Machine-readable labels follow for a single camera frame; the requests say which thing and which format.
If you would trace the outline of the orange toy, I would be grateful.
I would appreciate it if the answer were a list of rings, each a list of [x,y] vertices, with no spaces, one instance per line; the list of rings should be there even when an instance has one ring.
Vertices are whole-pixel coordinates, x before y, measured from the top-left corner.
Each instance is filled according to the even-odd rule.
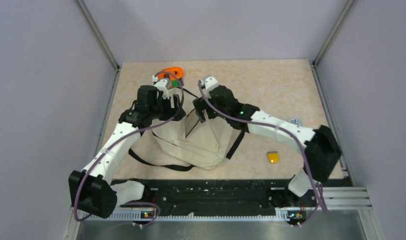
[[[185,75],[184,70],[181,67],[173,66],[162,69],[157,75],[157,81],[162,79],[169,79],[171,82],[171,88],[184,86],[183,77]]]

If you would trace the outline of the beige canvas backpack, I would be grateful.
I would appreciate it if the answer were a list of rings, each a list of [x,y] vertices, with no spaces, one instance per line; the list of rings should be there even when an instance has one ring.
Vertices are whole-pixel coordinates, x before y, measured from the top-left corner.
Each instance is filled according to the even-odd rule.
[[[151,134],[163,152],[186,163],[166,164],[165,168],[178,172],[194,167],[211,170],[232,158],[245,132],[218,117],[200,122],[192,103],[198,96],[187,89],[184,93],[185,116],[180,121],[153,128]]]

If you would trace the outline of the yellow eraser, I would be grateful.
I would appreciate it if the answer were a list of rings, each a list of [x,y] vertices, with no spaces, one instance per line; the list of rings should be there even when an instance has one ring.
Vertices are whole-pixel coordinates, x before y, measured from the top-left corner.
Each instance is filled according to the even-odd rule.
[[[277,151],[270,151],[266,154],[266,156],[270,164],[277,164],[280,161],[280,156]]]

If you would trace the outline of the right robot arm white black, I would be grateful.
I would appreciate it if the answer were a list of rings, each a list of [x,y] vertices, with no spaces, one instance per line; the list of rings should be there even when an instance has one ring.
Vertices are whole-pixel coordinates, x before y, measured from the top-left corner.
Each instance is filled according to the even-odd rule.
[[[199,83],[198,89],[201,97],[197,100],[197,115],[201,122],[222,118],[233,129],[264,136],[301,154],[303,167],[284,192],[284,200],[290,206],[298,206],[309,189],[325,183],[342,157],[332,130],[325,125],[310,128],[278,119],[254,105],[240,103],[224,85],[207,89]]]

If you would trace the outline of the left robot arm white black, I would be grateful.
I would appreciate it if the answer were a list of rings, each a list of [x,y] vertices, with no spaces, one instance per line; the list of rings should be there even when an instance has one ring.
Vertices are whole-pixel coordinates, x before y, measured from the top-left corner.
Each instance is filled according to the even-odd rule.
[[[178,121],[185,116],[182,109],[184,93],[170,95],[165,87],[142,85],[132,106],[119,117],[113,133],[102,149],[81,171],[74,170],[68,178],[74,217],[78,211],[100,218],[108,218],[115,208],[134,201],[145,207],[151,202],[151,193],[137,181],[112,185],[114,174],[133,144],[142,134],[159,126]]]

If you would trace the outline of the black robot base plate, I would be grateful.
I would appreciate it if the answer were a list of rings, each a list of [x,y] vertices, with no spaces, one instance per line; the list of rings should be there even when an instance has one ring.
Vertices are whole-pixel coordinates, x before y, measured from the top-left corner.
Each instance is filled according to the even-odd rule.
[[[313,190],[297,197],[288,179],[137,179],[142,202],[158,205],[163,217],[274,216],[280,207],[315,207]]]

